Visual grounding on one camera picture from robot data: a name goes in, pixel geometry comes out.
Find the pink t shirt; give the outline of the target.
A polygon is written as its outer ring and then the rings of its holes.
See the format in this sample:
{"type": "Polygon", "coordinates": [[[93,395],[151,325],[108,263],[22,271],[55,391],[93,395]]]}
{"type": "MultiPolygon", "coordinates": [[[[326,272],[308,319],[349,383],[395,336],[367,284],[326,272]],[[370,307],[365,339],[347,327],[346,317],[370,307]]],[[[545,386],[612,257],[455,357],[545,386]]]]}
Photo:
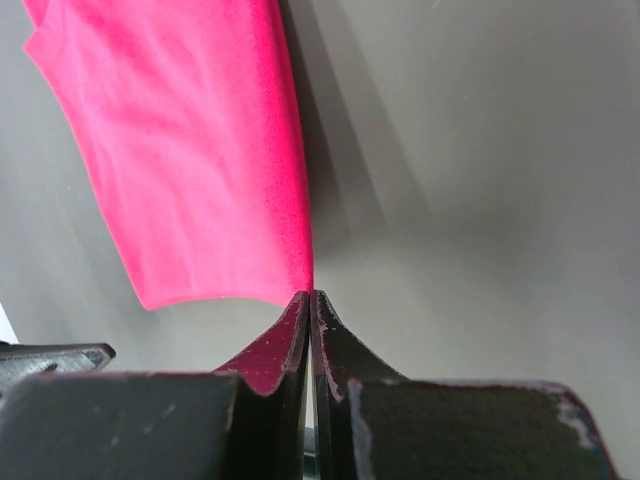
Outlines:
{"type": "Polygon", "coordinates": [[[303,141],[275,1],[29,1],[140,303],[286,304],[313,285],[303,141]]]}

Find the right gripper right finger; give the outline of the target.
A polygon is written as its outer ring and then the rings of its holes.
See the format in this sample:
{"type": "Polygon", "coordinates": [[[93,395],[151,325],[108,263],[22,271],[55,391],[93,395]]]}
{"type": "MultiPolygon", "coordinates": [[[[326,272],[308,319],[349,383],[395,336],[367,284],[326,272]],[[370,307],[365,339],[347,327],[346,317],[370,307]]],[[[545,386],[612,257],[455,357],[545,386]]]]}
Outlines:
{"type": "Polygon", "coordinates": [[[407,378],[310,302],[323,479],[615,479],[589,409],[546,381],[407,378]]]}

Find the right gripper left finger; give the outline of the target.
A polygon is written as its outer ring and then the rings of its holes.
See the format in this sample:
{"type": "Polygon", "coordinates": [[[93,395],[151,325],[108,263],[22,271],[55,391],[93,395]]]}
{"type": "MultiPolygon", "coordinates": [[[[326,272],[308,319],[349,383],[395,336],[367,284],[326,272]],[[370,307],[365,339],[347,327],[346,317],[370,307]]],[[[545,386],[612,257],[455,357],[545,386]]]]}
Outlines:
{"type": "Polygon", "coordinates": [[[299,479],[309,297],[210,372],[42,373],[1,394],[5,479],[299,479]]]}

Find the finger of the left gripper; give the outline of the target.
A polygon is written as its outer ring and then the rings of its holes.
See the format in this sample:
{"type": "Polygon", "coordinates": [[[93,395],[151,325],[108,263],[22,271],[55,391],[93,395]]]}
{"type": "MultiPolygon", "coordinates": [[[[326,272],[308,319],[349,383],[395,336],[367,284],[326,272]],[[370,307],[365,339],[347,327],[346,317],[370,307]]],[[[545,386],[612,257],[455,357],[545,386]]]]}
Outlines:
{"type": "Polygon", "coordinates": [[[116,357],[107,343],[23,345],[1,343],[1,394],[24,378],[42,373],[90,372],[116,357]]]}

